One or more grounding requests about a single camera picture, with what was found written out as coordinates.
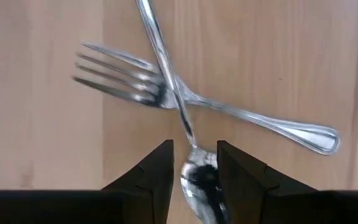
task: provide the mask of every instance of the silver spoon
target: silver spoon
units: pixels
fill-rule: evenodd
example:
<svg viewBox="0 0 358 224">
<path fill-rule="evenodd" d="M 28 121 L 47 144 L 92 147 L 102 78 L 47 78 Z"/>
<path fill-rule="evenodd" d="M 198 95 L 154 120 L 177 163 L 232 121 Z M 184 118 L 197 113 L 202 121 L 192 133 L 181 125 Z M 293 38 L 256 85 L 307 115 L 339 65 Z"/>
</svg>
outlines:
<svg viewBox="0 0 358 224">
<path fill-rule="evenodd" d="M 197 145 L 186 104 L 175 80 L 175 73 L 149 0 L 136 2 L 167 87 L 172 92 L 180 111 L 180 118 L 191 146 L 188 161 L 181 171 L 181 185 L 185 198 L 204 223 L 229 223 L 219 186 L 216 155 Z"/>
</svg>

